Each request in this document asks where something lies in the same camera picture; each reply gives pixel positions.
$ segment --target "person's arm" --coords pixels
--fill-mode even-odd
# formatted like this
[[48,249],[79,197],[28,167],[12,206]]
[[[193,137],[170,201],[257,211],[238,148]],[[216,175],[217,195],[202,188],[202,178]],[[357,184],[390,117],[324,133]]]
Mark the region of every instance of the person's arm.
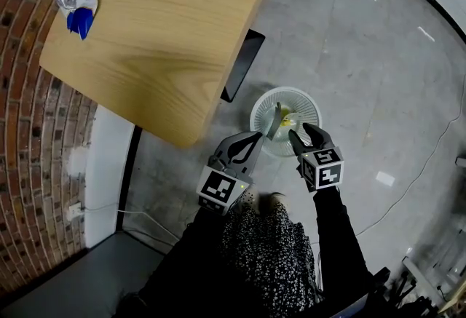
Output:
[[324,296],[347,306],[371,289],[372,274],[367,270],[339,190],[336,187],[318,190],[314,203]]

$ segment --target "speckled skirt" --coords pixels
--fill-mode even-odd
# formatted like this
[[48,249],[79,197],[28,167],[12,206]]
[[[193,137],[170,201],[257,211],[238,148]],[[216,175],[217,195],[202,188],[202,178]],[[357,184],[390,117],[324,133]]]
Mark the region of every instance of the speckled skirt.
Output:
[[309,238],[282,204],[266,216],[250,207],[226,216],[221,254],[259,291],[271,317],[288,317],[321,300]]

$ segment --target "concrete floor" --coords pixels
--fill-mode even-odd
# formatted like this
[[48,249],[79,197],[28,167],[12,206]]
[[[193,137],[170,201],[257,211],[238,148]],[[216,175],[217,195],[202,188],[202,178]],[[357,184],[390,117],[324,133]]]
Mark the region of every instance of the concrete floor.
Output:
[[[343,152],[342,199],[357,234],[409,188],[358,237],[369,270],[396,272],[406,254],[427,268],[446,234],[465,223],[462,171],[454,164],[465,149],[464,115],[410,186],[459,116],[466,72],[461,39],[425,0],[264,0],[252,28],[266,40],[235,101],[219,102],[204,141],[182,151],[143,133],[128,209],[144,209],[180,236],[198,209],[202,167],[220,141],[248,130],[264,92],[298,87],[315,99],[323,128]],[[288,195],[291,218],[317,242],[314,203],[296,165],[262,154],[253,177],[259,191]],[[125,226],[173,241],[143,216],[127,215]],[[317,256],[318,244],[313,248]]]

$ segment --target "table top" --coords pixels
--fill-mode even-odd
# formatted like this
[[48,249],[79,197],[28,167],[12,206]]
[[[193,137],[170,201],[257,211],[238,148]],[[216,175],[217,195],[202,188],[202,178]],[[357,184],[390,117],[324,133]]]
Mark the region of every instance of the table top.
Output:
[[99,0],[88,37],[58,13],[41,66],[114,113],[190,146],[208,127],[261,0]]

